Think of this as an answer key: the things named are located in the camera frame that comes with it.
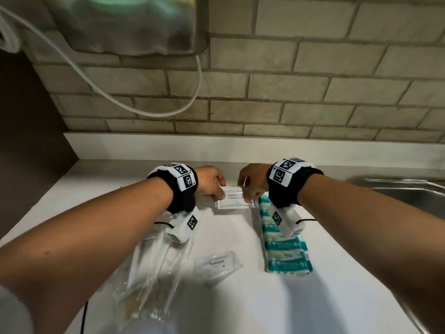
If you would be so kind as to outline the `person's left forearm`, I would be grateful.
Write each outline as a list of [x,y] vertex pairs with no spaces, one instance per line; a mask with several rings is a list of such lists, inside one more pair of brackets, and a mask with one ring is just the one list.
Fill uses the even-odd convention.
[[30,315],[33,334],[63,334],[173,200],[161,179],[96,197],[0,247],[0,285]]

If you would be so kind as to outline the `stainless steel sink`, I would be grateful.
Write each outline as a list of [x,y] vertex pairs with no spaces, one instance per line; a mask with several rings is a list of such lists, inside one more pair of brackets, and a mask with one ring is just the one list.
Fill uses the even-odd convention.
[[361,177],[350,182],[401,201],[445,222],[445,179]]

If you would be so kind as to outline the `stack of teal white packets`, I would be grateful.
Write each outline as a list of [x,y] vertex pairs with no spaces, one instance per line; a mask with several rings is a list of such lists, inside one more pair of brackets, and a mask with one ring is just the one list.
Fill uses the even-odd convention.
[[307,244],[301,235],[285,238],[271,218],[268,192],[258,198],[265,271],[275,275],[306,276],[313,272]]

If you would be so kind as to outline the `black left wristband with markers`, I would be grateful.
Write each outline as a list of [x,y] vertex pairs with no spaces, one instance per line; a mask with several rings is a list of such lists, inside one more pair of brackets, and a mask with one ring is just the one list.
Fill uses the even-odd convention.
[[167,211],[172,214],[192,212],[195,208],[195,193],[198,179],[195,170],[186,164],[171,162],[156,167],[147,179],[160,178],[172,189],[173,199]]

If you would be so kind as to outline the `white printed sachet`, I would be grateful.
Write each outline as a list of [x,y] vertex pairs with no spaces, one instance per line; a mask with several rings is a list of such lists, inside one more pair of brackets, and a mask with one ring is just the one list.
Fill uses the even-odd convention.
[[245,188],[242,186],[223,186],[221,187],[225,193],[225,197],[222,200],[217,200],[214,205],[218,210],[225,209],[248,209],[257,208],[258,202],[253,200],[246,202],[244,200]]

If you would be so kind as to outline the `person's left hand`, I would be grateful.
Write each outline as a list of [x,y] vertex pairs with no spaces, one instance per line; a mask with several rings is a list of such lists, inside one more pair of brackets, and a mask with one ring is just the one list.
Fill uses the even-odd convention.
[[197,191],[206,195],[206,188],[208,187],[223,187],[226,186],[226,180],[221,170],[214,166],[202,166],[194,168],[197,175]]

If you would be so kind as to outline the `clear toothpaste packet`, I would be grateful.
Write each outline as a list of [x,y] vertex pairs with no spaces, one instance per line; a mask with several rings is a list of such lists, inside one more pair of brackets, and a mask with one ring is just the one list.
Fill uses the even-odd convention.
[[207,287],[214,287],[243,267],[235,252],[213,254],[194,260],[193,276]]

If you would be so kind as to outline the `clear plastic bag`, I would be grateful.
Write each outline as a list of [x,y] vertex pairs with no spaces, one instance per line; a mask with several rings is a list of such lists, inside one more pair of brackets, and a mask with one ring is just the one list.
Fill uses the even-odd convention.
[[194,239],[180,244],[165,233],[169,222],[154,227],[110,277],[118,334],[130,334],[144,321],[166,322],[184,277]]

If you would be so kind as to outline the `person's right forearm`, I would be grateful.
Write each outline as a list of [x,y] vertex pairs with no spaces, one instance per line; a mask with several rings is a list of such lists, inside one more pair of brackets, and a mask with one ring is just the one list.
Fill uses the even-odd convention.
[[445,334],[445,221],[320,174],[297,200],[431,334]]

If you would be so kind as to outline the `person's right hand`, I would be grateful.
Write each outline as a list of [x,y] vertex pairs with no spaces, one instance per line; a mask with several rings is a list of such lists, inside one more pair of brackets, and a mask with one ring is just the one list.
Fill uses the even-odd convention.
[[238,176],[238,186],[245,188],[245,191],[255,191],[256,198],[262,196],[269,190],[267,174],[271,164],[250,163],[241,169]]

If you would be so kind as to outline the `black wristband with markers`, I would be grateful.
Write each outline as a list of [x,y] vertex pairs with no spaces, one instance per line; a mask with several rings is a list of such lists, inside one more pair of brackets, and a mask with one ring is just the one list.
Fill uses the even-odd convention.
[[160,178],[172,189],[173,199],[167,211],[172,214],[192,212],[195,208],[195,193],[198,179],[195,170],[186,164],[171,162],[156,167],[147,179]]
[[284,158],[275,162],[266,174],[271,203],[277,208],[300,205],[298,193],[314,174],[324,175],[321,170],[300,158]]

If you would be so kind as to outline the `grey hanging cloth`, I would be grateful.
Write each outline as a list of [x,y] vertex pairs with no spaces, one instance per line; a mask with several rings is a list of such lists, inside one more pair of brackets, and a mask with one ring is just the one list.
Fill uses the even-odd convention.
[[75,51],[189,56],[209,44],[209,0],[44,1]]

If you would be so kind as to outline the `black right wristband with markers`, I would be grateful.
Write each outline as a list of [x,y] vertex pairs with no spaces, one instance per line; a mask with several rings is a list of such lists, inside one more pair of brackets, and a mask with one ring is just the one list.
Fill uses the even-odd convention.
[[277,208],[300,205],[298,193],[314,174],[324,175],[321,170],[300,158],[284,158],[275,162],[266,174],[271,203]]

